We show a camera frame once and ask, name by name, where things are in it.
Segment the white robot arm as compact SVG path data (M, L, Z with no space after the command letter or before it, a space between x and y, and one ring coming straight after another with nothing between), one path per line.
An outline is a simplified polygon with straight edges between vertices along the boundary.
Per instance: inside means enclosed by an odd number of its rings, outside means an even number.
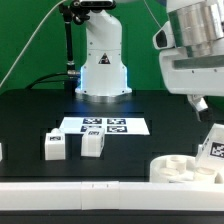
M79 20L87 22L87 60L76 93L95 102L129 95L121 60L122 27L107 13L119 0L80 0ZM224 96L224 0L166 0L168 21L153 36L160 51L164 84L184 94L199 120L210 111L206 96Z

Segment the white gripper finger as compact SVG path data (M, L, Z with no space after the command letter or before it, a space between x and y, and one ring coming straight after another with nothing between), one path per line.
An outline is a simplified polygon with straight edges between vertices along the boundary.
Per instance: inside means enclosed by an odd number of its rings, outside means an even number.
M200 122L209 121L212 118L212 111L208 107L205 99L201 95L188 95L188 102L194 109L197 119Z

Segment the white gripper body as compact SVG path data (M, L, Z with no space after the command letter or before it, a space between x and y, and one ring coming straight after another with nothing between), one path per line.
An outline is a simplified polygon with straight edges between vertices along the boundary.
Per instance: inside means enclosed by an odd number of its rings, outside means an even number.
M224 96L224 47L213 54L188 58L185 49L163 50L159 55L166 88L174 94Z

